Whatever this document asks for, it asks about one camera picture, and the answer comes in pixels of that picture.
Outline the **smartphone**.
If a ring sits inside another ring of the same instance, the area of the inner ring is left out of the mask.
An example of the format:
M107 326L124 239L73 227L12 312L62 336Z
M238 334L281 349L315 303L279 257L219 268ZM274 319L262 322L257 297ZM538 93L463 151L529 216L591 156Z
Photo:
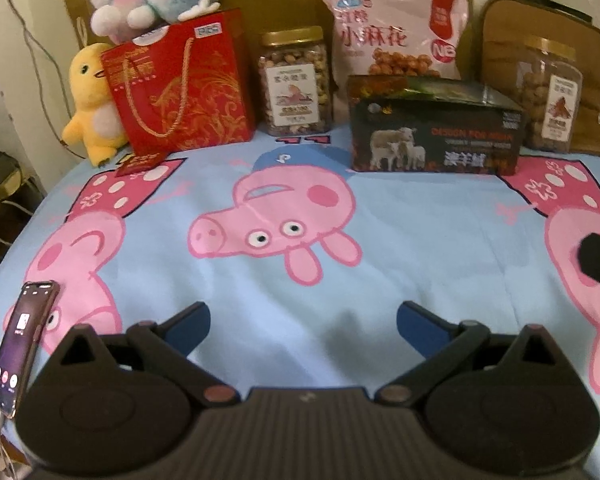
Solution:
M54 281L27 282L7 317L0 345L0 413L15 417L43 328L59 292Z

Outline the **pecan jar gold lid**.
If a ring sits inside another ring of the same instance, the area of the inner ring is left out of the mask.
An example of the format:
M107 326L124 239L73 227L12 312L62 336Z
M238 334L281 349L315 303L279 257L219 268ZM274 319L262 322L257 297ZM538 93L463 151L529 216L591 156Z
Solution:
M524 38L515 96L527 115L528 148L569 152L583 80L576 61L573 47L539 36Z

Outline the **pig cartoon blue tablecloth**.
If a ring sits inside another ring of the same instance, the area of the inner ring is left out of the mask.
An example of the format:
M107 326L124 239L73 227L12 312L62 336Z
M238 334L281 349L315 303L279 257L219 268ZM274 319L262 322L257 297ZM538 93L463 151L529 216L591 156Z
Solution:
M376 389L417 364L412 300L499 333L544 325L600 408L600 285L577 266L600 233L600 158L524 154L510 177L356 172L350 139L202 148L122 174L74 168L0 265L0 343L25 282L55 281L36 359L74 324L116 334L202 301L193 358L240 391ZM600 440L588 463L600 478Z

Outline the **black sheep print box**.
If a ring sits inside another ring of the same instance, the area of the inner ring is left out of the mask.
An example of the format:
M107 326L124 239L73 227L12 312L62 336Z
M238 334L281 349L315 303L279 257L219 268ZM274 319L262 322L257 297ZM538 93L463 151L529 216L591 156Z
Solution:
M478 82L351 76L352 169L509 176L524 140L524 111Z

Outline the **small red card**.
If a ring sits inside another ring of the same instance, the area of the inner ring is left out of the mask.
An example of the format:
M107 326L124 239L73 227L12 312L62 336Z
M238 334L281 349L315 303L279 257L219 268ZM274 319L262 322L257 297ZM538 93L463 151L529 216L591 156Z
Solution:
M168 153L152 153L148 155L129 155L122 159L116 170L117 177L126 177L131 174L153 170L169 156Z

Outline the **yellow duck plush toy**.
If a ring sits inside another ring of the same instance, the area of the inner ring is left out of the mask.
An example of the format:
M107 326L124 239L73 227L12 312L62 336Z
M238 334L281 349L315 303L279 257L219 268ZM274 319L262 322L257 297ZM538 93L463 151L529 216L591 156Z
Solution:
M102 54L110 49L109 44L90 44L79 50L69 67L76 111L61 140L68 145L82 142L94 167L109 162L128 143L102 67Z

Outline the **pink snack bag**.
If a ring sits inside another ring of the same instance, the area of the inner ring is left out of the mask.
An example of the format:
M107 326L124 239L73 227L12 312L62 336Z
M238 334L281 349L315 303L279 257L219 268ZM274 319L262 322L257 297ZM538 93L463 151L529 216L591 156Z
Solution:
M467 0L323 0L334 16L332 76L457 79L456 48L468 21Z

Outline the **red gift bag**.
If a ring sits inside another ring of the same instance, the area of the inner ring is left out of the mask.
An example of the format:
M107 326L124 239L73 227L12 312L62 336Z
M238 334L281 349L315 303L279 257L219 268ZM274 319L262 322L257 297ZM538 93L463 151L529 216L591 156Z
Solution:
M256 130L242 12L166 25L102 55L137 155L248 142Z

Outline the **cashew jar gold lid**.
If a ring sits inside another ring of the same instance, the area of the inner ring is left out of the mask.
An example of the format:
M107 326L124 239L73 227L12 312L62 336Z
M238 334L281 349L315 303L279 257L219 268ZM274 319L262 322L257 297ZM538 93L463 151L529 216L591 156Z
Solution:
M320 26L265 32L258 62L263 114L272 136L303 136L332 128L332 92Z

